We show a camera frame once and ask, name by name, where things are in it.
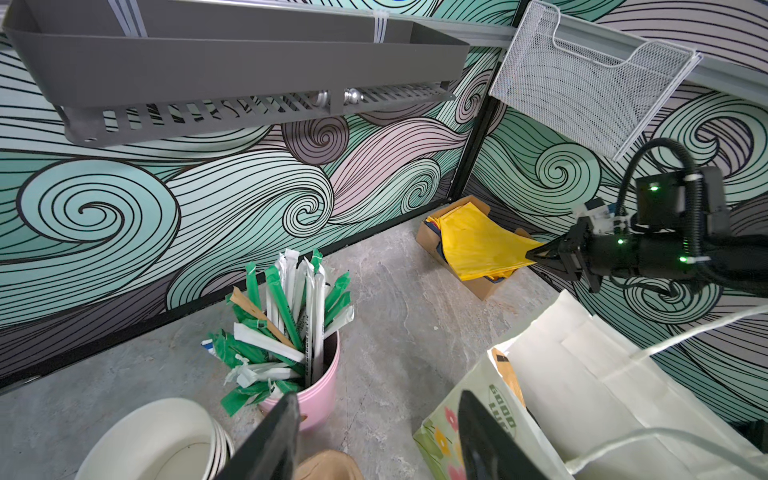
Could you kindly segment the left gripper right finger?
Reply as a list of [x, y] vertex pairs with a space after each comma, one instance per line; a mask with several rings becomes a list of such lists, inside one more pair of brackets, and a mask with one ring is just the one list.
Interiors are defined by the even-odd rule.
[[461, 393], [458, 421], [467, 479], [546, 479], [469, 390]]

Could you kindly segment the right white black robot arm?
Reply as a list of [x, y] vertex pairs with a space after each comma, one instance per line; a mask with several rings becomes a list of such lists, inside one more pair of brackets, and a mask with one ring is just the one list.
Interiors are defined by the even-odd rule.
[[574, 226], [526, 258], [565, 281], [676, 297], [716, 285], [764, 297], [767, 238], [731, 231], [724, 179], [679, 142], [657, 138], [631, 158], [616, 202], [590, 201]]

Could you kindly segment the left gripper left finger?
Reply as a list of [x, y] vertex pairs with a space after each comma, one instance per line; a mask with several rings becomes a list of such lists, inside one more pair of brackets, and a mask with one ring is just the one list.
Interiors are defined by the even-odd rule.
[[290, 480], [297, 468], [300, 409], [295, 393], [283, 396], [215, 480]]

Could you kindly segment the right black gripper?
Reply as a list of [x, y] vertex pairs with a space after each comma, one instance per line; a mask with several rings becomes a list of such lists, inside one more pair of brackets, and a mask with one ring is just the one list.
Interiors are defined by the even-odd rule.
[[722, 175], [705, 167], [696, 175], [641, 177], [635, 186], [635, 214], [625, 217], [616, 205], [590, 201], [566, 234], [528, 250], [525, 258], [567, 281], [586, 280], [593, 293], [605, 279], [636, 277], [671, 283], [651, 285], [657, 293], [674, 293], [679, 285], [702, 289], [710, 280], [697, 266], [711, 259], [704, 240], [729, 233]]

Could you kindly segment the yellow paper napkin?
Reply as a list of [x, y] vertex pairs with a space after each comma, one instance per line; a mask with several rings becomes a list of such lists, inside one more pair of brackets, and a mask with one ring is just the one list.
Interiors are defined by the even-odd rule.
[[472, 202], [435, 218], [435, 223], [443, 255], [462, 281], [507, 278], [533, 264], [525, 254], [542, 245], [501, 228]]

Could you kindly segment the brown stirrer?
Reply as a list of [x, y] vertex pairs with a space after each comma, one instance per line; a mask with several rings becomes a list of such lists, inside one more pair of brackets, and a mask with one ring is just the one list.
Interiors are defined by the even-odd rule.
[[515, 370], [513, 369], [509, 359], [499, 349], [492, 348], [491, 356], [495, 363], [496, 369], [501, 375], [504, 383], [514, 393], [515, 397], [521, 403], [523, 407], [526, 407], [523, 392], [520, 387]]

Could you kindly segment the white paper takeout bag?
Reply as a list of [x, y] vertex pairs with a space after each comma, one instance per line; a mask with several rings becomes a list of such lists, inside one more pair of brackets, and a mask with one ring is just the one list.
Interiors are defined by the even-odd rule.
[[[517, 375], [526, 407], [491, 356]], [[486, 350], [414, 433], [437, 479], [466, 479], [459, 402], [471, 391], [548, 478], [744, 479], [767, 456], [640, 349], [567, 292]]]

